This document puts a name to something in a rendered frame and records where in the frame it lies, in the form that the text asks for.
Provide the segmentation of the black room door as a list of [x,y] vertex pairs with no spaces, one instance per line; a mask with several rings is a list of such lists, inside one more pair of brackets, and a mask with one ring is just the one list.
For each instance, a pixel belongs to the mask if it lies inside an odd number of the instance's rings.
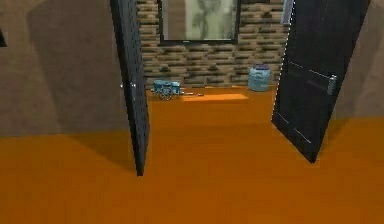
[[[294,0],[271,122],[314,163],[370,0]],[[328,80],[337,76],[333,94]]]
[[110,0],[114,35],[129,120],[135,168],[144,174],[150,124],[137,0]]

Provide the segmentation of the blue toy cart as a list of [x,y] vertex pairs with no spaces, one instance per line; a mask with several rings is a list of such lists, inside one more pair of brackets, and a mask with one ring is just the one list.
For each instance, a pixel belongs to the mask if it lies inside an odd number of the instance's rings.
[[183,95],[181,84],[176,81],[155,80],[151,92],[161,100],[171,100],[174,95]]

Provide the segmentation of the blue round jar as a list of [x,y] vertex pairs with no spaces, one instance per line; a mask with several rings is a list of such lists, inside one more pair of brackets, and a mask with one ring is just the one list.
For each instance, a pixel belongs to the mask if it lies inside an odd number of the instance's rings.
[[263,92],[268,90],[270,68],[266,64],[255,64],[249,70],[248,88],[252,91]]

